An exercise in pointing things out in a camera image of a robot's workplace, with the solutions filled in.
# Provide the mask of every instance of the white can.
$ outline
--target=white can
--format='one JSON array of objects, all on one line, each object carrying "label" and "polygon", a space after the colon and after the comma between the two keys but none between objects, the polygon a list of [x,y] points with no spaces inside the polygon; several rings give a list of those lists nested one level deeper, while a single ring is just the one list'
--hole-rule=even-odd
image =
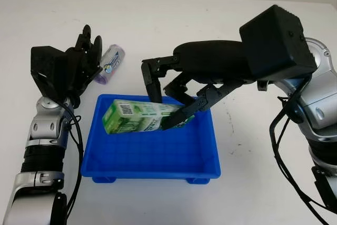
[{"label": "white can", "polygon": [[101,60],[103,70],[95,77],[99,84],[106,84],[124,59],[125,52],[118,45],[111,45]]}]

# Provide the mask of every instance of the green juice carton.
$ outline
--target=green juice carton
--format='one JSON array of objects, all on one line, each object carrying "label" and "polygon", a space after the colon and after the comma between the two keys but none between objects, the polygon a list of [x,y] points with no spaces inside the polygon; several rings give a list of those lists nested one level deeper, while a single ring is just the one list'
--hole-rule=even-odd
[{"label": "green juice carton", "polygon": [[[161,122],[181,108],[181,105],[114,100],[104,114],[103,126],[108,134],[154,131],[161,128]],[[180,123],[181,127],[194,116]]]}]

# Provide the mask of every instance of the silver robotic arm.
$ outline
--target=silver robotic arm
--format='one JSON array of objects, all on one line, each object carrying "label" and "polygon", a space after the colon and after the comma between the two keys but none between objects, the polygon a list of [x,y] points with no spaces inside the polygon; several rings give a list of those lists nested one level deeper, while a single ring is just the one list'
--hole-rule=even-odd
[{"label": "silver robotic arm", "polygon": [[[312,38],[306,42],[318,69],[288,116],[298,123],[309,142],[315,184],[324,204],[337,212],[337,73],[329,49]],[[291,96],[300,81],[286,79],[275,85]]]},{"label": "silver robotic arm", "polygon": [[24,162],[15,178],[3,225],[66,225],[81,182],[79,169],[67,202],[59,190],[64,184],[62,169],[68,133],[75,125],[80,168],[83,142],[73,112],[80,104],[80,95],[102,70],[101,57],[102,39],[97,36],[92,44],[88,25],[75,47],[65,52],[50,46],[32,48],[31,74],[42,97],[36,103],[37,115],[29,129]]},{"label": "silver robotic arm", "polygon": [[[65,104],[72,109],[70,100]],[[41,97],[36,103],[21,172],[16,176],[4,225],[66,224],[63,157],[70,115],[57,103]]]}]

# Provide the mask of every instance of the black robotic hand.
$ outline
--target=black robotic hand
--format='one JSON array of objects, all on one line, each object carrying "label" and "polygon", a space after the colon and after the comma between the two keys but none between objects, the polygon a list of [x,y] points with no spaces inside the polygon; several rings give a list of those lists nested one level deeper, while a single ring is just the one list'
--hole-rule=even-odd
[{"label": "black robotic hand", "polygon": [[[266,90],[271,82],[317,69],[299,18],[276,5],[243,25],[240,34],[242,42],[189,42],[176,47],[173,56],[143,60],[144,82],[152,102],[162,102],[158,78],[167,70],[181,72],[164,92],[185,107],[167,117],[163,129],[174,127],[198,110],[209,109],[243,84],[257,81],[259,90]],[[190,80],[206,84],[196,99],[185,93]]]}]

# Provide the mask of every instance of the black box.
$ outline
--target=black box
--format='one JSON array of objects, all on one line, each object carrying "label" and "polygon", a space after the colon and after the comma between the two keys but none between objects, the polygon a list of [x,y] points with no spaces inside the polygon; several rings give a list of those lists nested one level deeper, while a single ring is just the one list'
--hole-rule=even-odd
[{"label": "black box", "polygon": [[289,79],[317,69],[300,19],[277,5],[241,26],[240,35],[257,80]]}]

